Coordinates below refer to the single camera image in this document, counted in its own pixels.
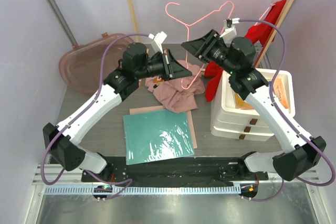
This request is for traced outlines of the pink t shirt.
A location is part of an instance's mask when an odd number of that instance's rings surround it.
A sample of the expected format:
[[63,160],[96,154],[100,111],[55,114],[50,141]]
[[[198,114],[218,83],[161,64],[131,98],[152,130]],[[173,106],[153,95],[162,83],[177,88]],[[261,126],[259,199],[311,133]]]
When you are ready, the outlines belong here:
[[195,96],[205,92],[205,85],[201,79],[200,66],[186,63],[180,64],[192,72],[192,76],[174,79],[170,81],[159,81],[157,77],[147,78],[145,86],[155,98],[169,111],[181,113],[197,109]]

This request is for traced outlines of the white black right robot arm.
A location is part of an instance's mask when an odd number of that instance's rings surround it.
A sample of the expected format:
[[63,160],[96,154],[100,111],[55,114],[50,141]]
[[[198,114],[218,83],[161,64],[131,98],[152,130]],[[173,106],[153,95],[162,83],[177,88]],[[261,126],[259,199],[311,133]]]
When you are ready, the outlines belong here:
[[256,172],[274,172],[291,181],[317,165],[326,147],[322,137],[312,137],[303,130],[270,91],[271,84],[253,67],[255,46],[245,37],[236,37],[227,46],[215,30],[205,36],[186,41],[181,46],[204,63],[214,62],[229,74],[232,90],[251,105],[267,123],[282,151],[276,153],[248,153],[237,166],[242,179],[250,179]]

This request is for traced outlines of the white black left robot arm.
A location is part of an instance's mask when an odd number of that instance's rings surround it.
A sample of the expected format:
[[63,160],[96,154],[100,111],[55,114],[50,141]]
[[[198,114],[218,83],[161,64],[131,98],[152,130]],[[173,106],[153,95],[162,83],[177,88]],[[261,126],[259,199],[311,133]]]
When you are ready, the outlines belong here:
[[129,44],[116,70],[103,80],[86,103],[57,125],[48,123],[44,126],[46,149],[64,170],[88,170],[98,180],[107,181],[112,166],[101,154],[80,147],[83,137],[107,112],[139,87],[139,80],[160,77],[167,81],[191,75],[192,72],[180,64],[170,50],[162,49],[149,57],[144,44]]

